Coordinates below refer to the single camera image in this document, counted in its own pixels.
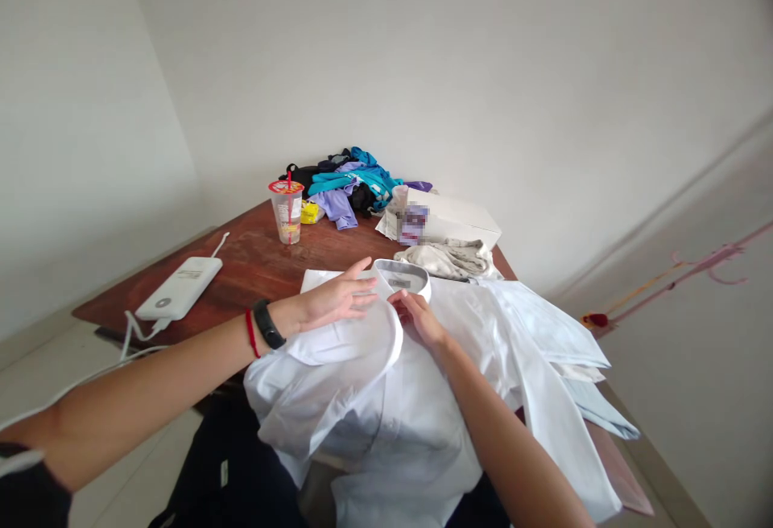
red string bracelet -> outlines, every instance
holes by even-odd
[[[258,353],[258,342],[255,340],[255,329],[252,326],[252,309],[247,309],[245,315],[247,319],[247,331],[250,332],[250,345],[255,352],[255,356],[260,359],[260,353]]]

plastic cup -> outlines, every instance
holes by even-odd
[[[276,180],[268,185],[271,203],[274,205],[276,228],[283,244],[295,244],[300,240],[300,210],[304,186],[300,182]]]

pink clothes hanger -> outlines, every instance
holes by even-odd
[[[682,276],[680,276],[677,280],[673,281],[672,283],[669,283],[665,287],[658,289],[656,292],[652,293],[641,302],[636,303],[633,307],[621,313],[620,315],[617,315],[612,318],[607,318],[606,315],[592,315],[592,316],[586,315],[583,317],[582,322],[588,328],[591,329],[593,336],[596,339],[599,339],[600,337],[606,335],[608,332],[613,331],[615,328],[617,328],[618,325],[624,319],[633,315],[639,309],[646,307],[649,303],[657,299],[659,296],[665,294],[668,291],[673,291],[674,288],[676,288],[676,285],[678,285],[679,283],[682,283],[686,281],[688,278],[695,276],[696,274],[700,274],[704,271],[706,272],[706,274],[709,275],[709,277],[714,282],[720,283],[721,285],[734,286],[739,284],[745,284],[749,281],[748,278],[740,278],[738,280],[724,280],[723,278],[719,278],[714,274],[714,269],[725,264],[729,260],[733,260],[734,258],[741,256],[745,252],[745,249],[744,249],[745,245],[753,241],[755,238],[762,236],[764,233],[768,232],[771,229],[773,229],[773,221],[770,221],[766,225],[761,226],[760,228],[756,229],[753,233],[745,236],[738,242],[731,242],[729,244],[722,245],[722,247],[719,250],[715,250],[708,256],[695,262],[686,262],[686,261],[680,260],[679,251],[677,250],[673,252],[671,255],[671,260],[674,262],[674,265],[676,265],[675,267],[672,267],[672,268],[675,269],[678,266],[691,266],[692,268],[689,271],[682,274]]]

white power bank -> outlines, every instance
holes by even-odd
[[[220,258],[190,257],[135,314],[143,320],[182,319],[222,267]]]

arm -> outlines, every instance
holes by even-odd
[[[355,280],[366,258],[318,288],[269,305],[285,337],[363,316],[374,280]],[[258,351],[271,351],[260,336]],[[61,484],[77,491],[196,404],[255,355],[244,316],[77,387],[54,406],[0,431],[0,442],[41,450]]]
[[[513,525],[595,526],[564,474],[437,322],[424,297],[403,290],[390,302],[403,322],[413,322],[448,376],[477,458]]]

